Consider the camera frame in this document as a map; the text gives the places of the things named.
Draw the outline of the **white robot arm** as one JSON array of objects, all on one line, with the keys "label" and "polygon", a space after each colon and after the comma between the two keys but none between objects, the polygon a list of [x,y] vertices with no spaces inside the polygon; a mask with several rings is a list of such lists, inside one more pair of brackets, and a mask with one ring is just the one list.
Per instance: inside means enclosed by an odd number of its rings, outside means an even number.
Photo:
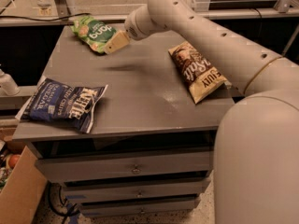
[{"label": "white robot arm", "polygon": [[193,10],[193,0],[148,0],[131,12],[134,40],[172,30],[243,94],[214,149],[215,224],[299,224],[299,66]]}]

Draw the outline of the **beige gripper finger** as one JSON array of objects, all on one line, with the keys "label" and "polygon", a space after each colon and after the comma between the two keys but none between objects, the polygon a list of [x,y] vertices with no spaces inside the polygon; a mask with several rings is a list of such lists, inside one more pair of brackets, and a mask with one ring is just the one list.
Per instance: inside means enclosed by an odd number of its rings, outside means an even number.
[{"label": "beige gripper finger", "polygon": [[105,54],[111,54],[124,48],[130,43],[130,38],[125,31],[118,31],[104,45]]}]

